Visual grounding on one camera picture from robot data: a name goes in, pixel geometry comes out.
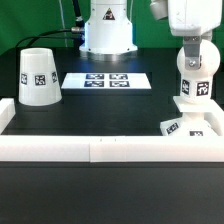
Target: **table surface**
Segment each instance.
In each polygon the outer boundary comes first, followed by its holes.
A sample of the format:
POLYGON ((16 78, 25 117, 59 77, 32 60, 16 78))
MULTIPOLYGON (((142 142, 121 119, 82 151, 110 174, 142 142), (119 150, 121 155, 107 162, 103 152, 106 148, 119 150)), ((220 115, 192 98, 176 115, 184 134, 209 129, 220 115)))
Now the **table surface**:
MULTIPOLYGON (((141 49, 136 59, 102 63, 54 49, 62 84, 67 72, 143 72, 152 90, 62 91, 46 107, 18 103, 19 51, 0 57, 0 96, 16 99, 3 134, 160 135, 159 122, 178 115, 176 49, 141 49)), ((222 66, 213 97, 223 103, 222 66)), ((0 163, 3 224, 221 224, 223 163, 0 163)))

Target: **white block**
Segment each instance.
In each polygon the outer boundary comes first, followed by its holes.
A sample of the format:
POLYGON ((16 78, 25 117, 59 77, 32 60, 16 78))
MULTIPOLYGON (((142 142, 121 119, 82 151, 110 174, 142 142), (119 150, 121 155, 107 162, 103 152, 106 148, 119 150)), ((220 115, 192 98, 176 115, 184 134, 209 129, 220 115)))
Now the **white block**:
POLYGON ((3 98, 0 101, 0 134, 12 120, 15 113, 14 100, 3 98))

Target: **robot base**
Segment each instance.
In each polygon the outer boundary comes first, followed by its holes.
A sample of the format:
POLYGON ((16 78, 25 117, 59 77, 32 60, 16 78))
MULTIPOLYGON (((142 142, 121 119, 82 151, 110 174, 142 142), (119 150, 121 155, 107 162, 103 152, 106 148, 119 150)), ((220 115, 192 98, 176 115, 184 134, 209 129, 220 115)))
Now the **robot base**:
POLYGON ((195 105, 175 96, 174 101, 183 115, 160 123, 164 136, 224 136, 224 112, 214 100, 195 105))
POLYGON ((82 58, 88 58, 96 61, 124 61, 129 58, 135 58, 137 56, 137 48, 136 50, 120 54, 99 54, 82 49, 80 50, 80 56, 82 58))

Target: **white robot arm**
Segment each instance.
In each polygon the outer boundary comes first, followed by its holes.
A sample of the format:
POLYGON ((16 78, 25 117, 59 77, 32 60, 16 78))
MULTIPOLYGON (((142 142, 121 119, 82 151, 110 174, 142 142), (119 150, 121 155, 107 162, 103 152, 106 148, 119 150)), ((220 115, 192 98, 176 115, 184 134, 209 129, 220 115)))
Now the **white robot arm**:
POLYGON ((184 37, 186 69, 199 69, 200 44, 220 25, 222 0, 152 0, 150 7, 156 19, 168 16, 173 36, 184 37))
POLYGON ((218 105, 210 100, 213 75, 220 64, 219 51, 211 42, 212 30, 221 23, 222 0, 151 0, 150 7, 156 19, 168 17, 173 36, 183 37, 177 56, 180 96, 174 97, 183 116, 162 122, 163 135, 224 135, 224 114, 219 110, 217 115, 218 105))

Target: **white cup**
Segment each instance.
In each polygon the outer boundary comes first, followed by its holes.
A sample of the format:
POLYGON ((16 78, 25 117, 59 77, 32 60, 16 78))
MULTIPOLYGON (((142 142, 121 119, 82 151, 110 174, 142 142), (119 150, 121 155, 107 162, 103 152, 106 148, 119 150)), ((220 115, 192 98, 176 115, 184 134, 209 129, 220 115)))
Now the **white cup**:
POLYGON ((45 106, 61 100, 52 50, 30 48, 20 53, 19 102, 45 106))

